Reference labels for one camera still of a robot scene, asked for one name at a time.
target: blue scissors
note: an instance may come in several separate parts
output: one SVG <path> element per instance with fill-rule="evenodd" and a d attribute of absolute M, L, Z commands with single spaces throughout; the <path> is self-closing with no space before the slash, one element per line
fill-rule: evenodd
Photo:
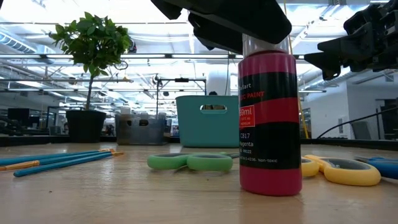
<path fill-rule="evenodd" d="M 354 159 L 374 166 L 379 170 L 382 177 L 398 180 L 398 159 L 385 159 L 381 157 L 355 157 Z"/>

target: paint bottle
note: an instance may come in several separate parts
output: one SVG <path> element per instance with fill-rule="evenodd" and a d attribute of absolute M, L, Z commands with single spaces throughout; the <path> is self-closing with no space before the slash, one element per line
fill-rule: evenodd
<path fill-rule="evenodd" d="M 296 195 L 302 188 L 295 58 L 287 41 L 244 35 L 239 63 L 240 183 L 256 194 Z"/>

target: green scissor handle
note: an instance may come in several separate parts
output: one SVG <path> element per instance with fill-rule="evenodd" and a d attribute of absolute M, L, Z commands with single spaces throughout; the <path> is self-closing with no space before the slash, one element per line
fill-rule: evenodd
<path fill-rule="evenodd" d="M 149 156 L 147 164 L 157 170 L 179 169 L 188 166 L 193 170 L 227 171 L 232 168 L 233 158 L 237 154 L 212 153 L 170 153 Z"/>
<path fill-rule="evenodd" d="M 168 153 L 151 155 L 147 159 L 147 164 L 152 169 L 157 170 L 170 170 L 179 169 L 187 165 L 189 153 Z"/>
<path fill-rule="evenodd" d="M 188 168 L 193 170 L 228 171 L 232 168 L 233 160 L 224 155 L 192 155 L 187 160 Z"/>

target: desk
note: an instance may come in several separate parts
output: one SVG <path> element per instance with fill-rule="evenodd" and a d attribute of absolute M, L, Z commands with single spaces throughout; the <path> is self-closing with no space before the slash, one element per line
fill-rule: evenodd
<path fill-rule="evenodd" d="M 398 182 L 393 180 L 375 187 L 350 187 L 318 175 L 303 180 L 300 195 L 266 197 L 241 190 L 237 159 L 229 173 L 147 167 L 149 154 L 179 152 L 179 144 L 18 146 L 0 148 L 0 157 L 109 147 L 126 154 L 21 178 L 14 178 L 12 171 L 0 172 L 1 223 L 391 224 L 397 220 Z M 398 157 L 398 152 L 316 145 L 303 145 L 302 152 L 346 158 Z"/>

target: scissors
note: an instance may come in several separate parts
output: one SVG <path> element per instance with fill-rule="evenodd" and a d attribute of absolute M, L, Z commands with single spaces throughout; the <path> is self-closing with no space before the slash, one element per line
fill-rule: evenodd
<path fill-rule="evenodd" d="M 380 172 L 372 165 L 350 159 L 304 156 L 318 163 L 319 171 L 326 179 L 336 184 L 373 186 L 380 182 Z"/>
<path fill-rule="evenodd" d="M 313 177 L 319 172 L 319 165 L 311 159 L 301 158 L 301 173 L 303 177 Z"/>
<path fill-rule="evenodd" d="M 168 153 L 151 155 L 147 159 L 150 168 L 172 170 L 188 166 L 192 170 L 228 171 L 232 168 L 233 159 L 239 153 Z"/>
<path fill-rule="evenodd" d="M 398 159 L 385 159 L 381 157 L 363 158 L 355 157 L 356 161 L 365 162 L 379 170 L 382 177 L 398 179 Z"/>

